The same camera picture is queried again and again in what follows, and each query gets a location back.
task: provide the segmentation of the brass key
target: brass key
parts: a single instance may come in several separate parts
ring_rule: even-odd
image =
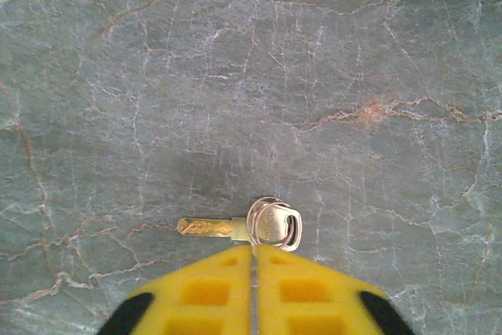
[[[301,216],[287,203],[274,197],[258,199],[248,216],[231,220],[183,218],[176,227],[182,235],[230,237],[252,245],[267,244],[293,251],[300,244]]]

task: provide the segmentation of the marble surface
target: marble surface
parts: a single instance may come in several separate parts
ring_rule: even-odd
[[[298,209],[418,333],[502,333],[502,0],[0,0],[0,327],[91,334]]]

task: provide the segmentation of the key ring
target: key ring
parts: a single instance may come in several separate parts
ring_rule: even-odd
[[[273,242],[261,238],[260,233],[258,232],[259,230],[258,225],[260,223],[261,217],[268,209],[271,208],[271,206],[275,208],[275,211],[277,211],[278,209],[286,212],[291,211],[291,213],[285,217],[285,220],[288,223],[287,224],[288,231],[286,236],[279,241],[273,241]],[[274,217],[273,216],[274,210],[268,213],[272,214],[272,218]],[[294,209],[292,209],[289,204],[283,202],[279,198],[275,198],[272,196],[260,198],[256,200],[249,209],[248,216],[246,218],[246,229],[249,233],[249,237],[251,238],[252,243],[255,245],[264,244],[269,246],[275,246],[278,247],[279,249],[284,249],[286,251],[288,251],[287,249],[293,250],[297,248],[297,244],[300,241],[300,235],[301,235],[300,214]],[[295,244],[290,245],[291,241],[295,238],[295,236],[297,238]]]

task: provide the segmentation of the rectangular hole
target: rectangular hole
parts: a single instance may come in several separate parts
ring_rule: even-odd
[[[329,289],[316,279],[285,279],[279,282],[282,302],[329,302]]]
[[[223,319],[174,317],[169,319],[164,335],[221,335]]]
[[[327,315],[291,317],[289,335],[344,335],[344,324],[340,318]]]
[[[199,279],[187,283],[181,294],[183,305],[224,306],[228,304],[230,283],[221,279]]]

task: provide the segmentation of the yellow plastic tool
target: yellow plastic tool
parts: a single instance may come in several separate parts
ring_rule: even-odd
[[[413,335],[384,293],[272,246],[258,246],[260,335]],[[250,246],[135,290],[98,335],[249,335]]]

